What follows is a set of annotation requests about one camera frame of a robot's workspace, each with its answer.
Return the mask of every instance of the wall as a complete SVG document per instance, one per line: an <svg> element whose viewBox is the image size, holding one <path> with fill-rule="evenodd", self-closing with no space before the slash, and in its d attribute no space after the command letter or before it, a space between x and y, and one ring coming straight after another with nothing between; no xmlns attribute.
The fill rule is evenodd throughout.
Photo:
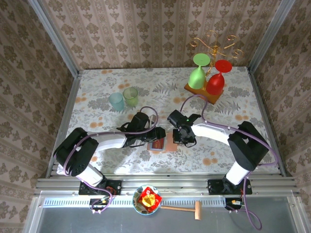
<svg viewBox="0 0 311 233"><path fill-rule="evenodd" d="M189 67L193 37L207 30L239 40L249 64L280 0L41 0L79 69ZM214 38L204 38L209 44Z"/></svg>
<svg viewBox="0 0 311 233"><path fill-rule="evenodd" d="M311 1L296 0L255 77L311 218Z"/></svg>
<svg viewBox="0 0 311 233"><path fill-rule="evenodd" d="M27 1L0 0L0 233L21 232L72 76Z"/></svg>

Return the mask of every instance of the wooden hammer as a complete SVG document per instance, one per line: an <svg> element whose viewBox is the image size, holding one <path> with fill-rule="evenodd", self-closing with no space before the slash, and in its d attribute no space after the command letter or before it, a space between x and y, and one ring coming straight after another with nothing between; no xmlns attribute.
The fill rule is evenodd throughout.
<svg viewBox="0 0 311 233"><path fill-rule="evenodd" d="M167 209L167 210L181 210L181 211L191 211L194 212L194 219L195 220L201 220L201 210L202 210L202 204L200 201L195 202L195 208L182 208L182 207L173 207L173 206L165 206L161 205L161 209Z"/></svg>

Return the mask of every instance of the red and yellow snack bag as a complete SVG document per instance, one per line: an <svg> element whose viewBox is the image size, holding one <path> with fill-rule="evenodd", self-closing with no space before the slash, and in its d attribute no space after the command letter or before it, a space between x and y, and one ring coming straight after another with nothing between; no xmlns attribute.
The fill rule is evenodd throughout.
<svg viewBox="0 0 311 233"><path fill-rule="evenodd" d="M150 213L156 209L161 203L162 197L156 194L150 187L147 187L140 195L139 203L141 203Z"/></svg>

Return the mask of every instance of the cup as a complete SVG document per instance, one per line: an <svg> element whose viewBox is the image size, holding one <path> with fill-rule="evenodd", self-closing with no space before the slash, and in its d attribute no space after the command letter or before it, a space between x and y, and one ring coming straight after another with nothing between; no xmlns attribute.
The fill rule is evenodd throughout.
<svg viewBox="0 0 311 233"><path fill-rule="evenodd" d="M111 94L109 96L109 102L111 103L112 107L116 109L118 112L124 109L123 96L119 92Z"/></svg>
<svg viewBox="0 0 311 233"><path fill-rule="evenodd" d="M131 107L135 107L138 103L138 91L133 87L125 89L123 91L123 97L125 102Z"/></svg>

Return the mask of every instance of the light blue cup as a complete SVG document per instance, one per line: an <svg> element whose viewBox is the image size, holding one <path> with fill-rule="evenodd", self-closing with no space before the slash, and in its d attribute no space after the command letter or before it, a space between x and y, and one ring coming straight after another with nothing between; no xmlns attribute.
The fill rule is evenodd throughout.
<svg viewBox="0 0 311 233"><path fill-rule="evenodd" d="M124 109L123 95L119 92L111 94L109 96L109 102L111 103L112 107L118 112Z"/></svg>

